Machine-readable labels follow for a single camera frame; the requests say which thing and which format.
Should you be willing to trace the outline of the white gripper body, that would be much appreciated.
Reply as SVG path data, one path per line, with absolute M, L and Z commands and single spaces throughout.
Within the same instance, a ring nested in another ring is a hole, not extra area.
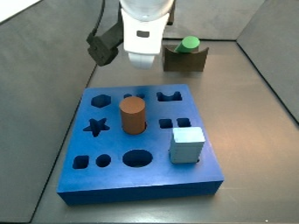
M 155 56 L 160 53 L 164 27 L 169 18 L 165 12 L 159 18 L 143 21 L 121 10 L 124 24 L 124 50 L 131 64 L 140 69 L 152 67 Z

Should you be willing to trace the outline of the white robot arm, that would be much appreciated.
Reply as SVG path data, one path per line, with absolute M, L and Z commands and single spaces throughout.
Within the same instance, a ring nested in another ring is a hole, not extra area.
M 173 0 L 119 0 L 124 24 L 124 50 L 132 65 L 149 69 L 160 53 Z

